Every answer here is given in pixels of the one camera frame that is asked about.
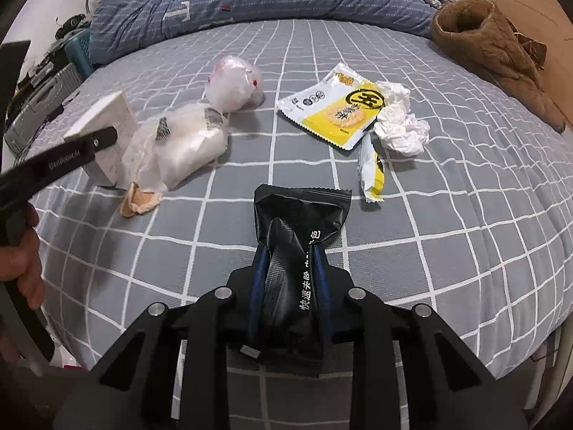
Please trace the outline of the person's left hand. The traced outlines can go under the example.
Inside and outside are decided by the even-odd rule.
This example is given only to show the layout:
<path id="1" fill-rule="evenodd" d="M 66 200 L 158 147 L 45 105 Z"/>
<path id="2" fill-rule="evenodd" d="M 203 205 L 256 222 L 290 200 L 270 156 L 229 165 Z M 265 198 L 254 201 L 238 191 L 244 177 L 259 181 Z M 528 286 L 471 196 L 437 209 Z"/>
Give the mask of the person's left hand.
<path id="1" fill-rule="evenodd" d="M 45 299 L 42 262 L 39 255 L 40 240 L 35 230 L 39 216 L 27 203 L 24 207 L 26 228 L 17 247 L 2 247 L 0 252 L 0 278 L 2 282 L 16 280 L 19 292 L 29 308 L 37 310 Z"/>

